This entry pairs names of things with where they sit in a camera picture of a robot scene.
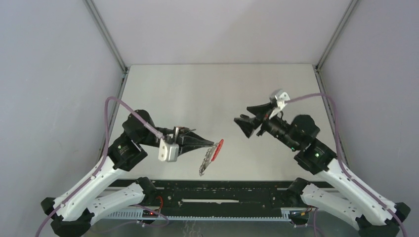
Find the red handled keyring holder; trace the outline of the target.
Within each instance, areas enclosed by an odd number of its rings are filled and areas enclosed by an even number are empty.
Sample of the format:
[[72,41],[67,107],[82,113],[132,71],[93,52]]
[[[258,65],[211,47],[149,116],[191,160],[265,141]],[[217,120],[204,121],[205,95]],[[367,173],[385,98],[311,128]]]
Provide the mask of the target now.
[[203,159],[203,162],[200,165],[199,168],[199,175],[203,176],[205,173],[205,170],[208,168],[208,166],[215,161],[215,159],[217,158],[220,150],[222,149],[224,140],[221,139],[219,142],[215,143],[214,145],[212,145],[210,148],[208,148],[205,157]]

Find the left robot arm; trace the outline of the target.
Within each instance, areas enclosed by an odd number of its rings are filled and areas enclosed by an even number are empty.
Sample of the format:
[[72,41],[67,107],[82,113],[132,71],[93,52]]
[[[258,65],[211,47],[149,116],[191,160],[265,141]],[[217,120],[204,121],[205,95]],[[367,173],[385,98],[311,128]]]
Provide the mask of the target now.
[[216,158],[222,143],[197,135],[187,127],[162,128],[154,125],[146,110],[136,110],[123,123],[123,133],[113,142],[95,167],[63,195],[47,197],[42,209],[51,218],[51,227],[60,237],[83,236],[100,219],[127,206],[152,205],[157,190],[147,177],[126,188],[103,196],[102,192],[147,157],[143,146],[156,147],[158,159],[175,162],[184,153],[205,148],[200,167],[203,173]]

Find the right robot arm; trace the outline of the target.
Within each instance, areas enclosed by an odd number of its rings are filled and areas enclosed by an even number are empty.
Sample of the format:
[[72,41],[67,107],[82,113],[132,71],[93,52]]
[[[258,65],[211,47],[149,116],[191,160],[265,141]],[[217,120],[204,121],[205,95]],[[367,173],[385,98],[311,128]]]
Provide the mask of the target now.
[[379,195],[345,164],[337,154],[317,138],[320,132],[309,115],[297,115],[292,122],[283,119],[282,108],[269,102],[249,106],[250,116],[240,115],[234,122],[247,137],[264,133],[296,152],[294,159],[304,170],[323,179],[341,194],[327,194],[312,182],[295,179],[288,188],[287,199],[293,206],[317,207],[351,225],[362,237],[395,237],[410,208],[402,202],[394,203]]

